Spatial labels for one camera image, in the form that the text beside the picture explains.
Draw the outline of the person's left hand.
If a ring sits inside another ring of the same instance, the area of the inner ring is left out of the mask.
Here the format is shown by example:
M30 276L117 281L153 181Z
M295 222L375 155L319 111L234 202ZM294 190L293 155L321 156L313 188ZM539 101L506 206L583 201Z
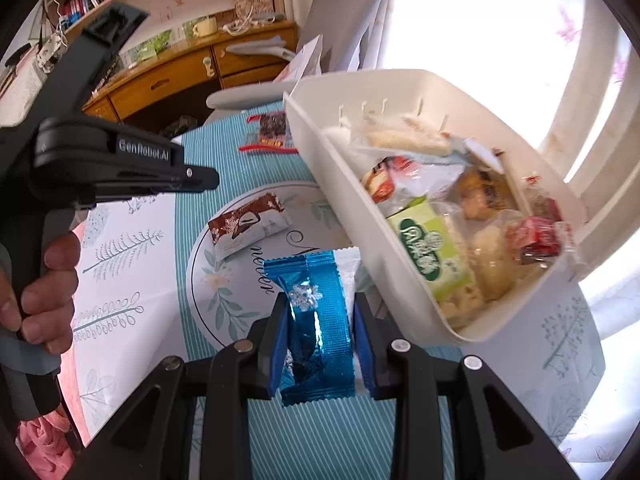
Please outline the person's left hand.
M73 232L52 240L43 257L47 272L19 297L14 294L9 271L2 261L1 326L10 332L21 332L30 344L43 344L54 356L65 353L73 342L70 323L75 312L73 296L78 287L79 258L80 243Z

